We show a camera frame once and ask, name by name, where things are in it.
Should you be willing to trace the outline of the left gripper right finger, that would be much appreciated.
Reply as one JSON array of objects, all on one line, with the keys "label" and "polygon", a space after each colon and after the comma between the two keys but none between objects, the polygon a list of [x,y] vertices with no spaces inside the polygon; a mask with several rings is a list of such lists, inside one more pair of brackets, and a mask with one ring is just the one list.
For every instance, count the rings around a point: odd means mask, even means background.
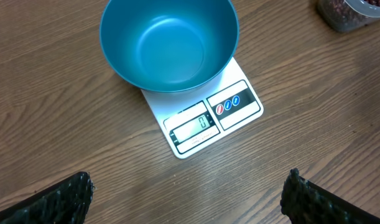
[{"label": "left gripper right finger", "polygon": [[304,179],[296,168],[284,182],[280,209],[293,224],[380,224],[380,218]]}]

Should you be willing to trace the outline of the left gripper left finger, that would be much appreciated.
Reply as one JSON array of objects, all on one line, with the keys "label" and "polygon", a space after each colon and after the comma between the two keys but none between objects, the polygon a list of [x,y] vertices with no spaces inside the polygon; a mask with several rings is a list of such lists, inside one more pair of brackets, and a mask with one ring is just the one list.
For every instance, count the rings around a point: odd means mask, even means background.
[{"label": "left gripper left finger", "polygon": [[93,192],[94,185],[89,173],[78,172],[0,211],[0,223],[83,224]]}]

